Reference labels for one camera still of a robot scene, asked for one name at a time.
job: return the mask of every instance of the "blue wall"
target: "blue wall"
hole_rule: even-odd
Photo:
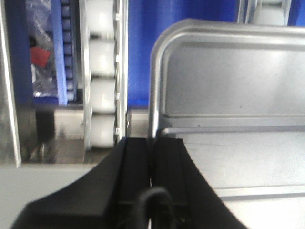
[[[147,106],[150,55],[159,35],[186,18],[235,21],[236,0],[130,0],[128,106]]]

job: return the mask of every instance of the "white roller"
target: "white roller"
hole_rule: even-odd
[[[285,25],[284,11],[279,6],[257,7],[252,23],[258,25]]]
[[[114,39],[113,0],[87,0],[86,11],[90,34]]]
[[[111,148],[114,146],[114,115],[93,115],[91,119],[91,146]]]
[[[258,0],[258,3],[264,3],[264,4],[279,4],[282,3],[283,0]]]
[[[89,42],[89,66],[92,75],[114,77],[114,62],[114,42]]]
[[[93,79],[90,100],[93,112],[113,114],[115,112],[115,79]]]

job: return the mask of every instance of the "black cable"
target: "black cable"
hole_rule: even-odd
[[[148,205],[154,198],[162,198],[164,204],[169,210],[170,229],[175,229],[178,220],[174,213],[173,201],[170,193],[163,187],[151,187],[138,196],[137,202],[134,205],[133,229],[147,229],[148,225]]]

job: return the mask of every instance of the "red object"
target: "red object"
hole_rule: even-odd
[[[30,49],[30,57],[33,64],[45,68],[50,57],[51,52],[39,47],[32,47]]]

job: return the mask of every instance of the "plastic bag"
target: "plastic bag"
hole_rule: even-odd
[[[51,0],[26,0],[35,97],[57,97]]]

